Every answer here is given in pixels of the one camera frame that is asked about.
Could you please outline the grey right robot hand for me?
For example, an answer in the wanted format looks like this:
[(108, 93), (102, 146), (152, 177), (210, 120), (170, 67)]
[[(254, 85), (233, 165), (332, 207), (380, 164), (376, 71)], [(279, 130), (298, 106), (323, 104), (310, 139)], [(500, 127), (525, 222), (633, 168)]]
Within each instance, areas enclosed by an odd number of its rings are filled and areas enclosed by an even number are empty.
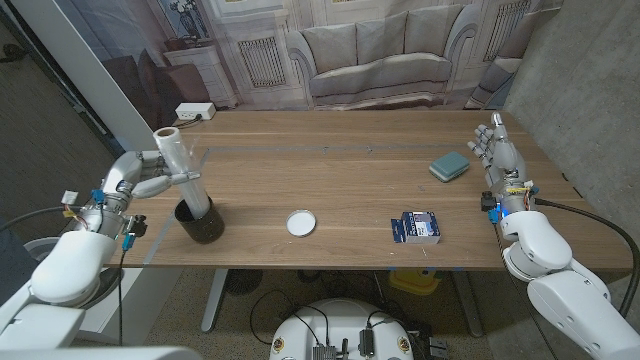
[(491, 126), (480, 124), (467, 143), (486, 171), (489, 190), (507, 214), (534, 210), (532, 181), (525, 161), (509, 139), (499, 112), (491, 114)]

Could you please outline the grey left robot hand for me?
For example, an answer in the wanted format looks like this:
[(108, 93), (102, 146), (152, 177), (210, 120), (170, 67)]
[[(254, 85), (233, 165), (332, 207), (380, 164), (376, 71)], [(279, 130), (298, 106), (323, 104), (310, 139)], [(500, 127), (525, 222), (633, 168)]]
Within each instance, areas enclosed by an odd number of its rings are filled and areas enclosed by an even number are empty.
[(200, 176), (198, 171), (170, 170), (159, 151), (128, 151), (114, 162), (101, 190), (105, 195), (151, 198), (173, 185), (194, 183)]

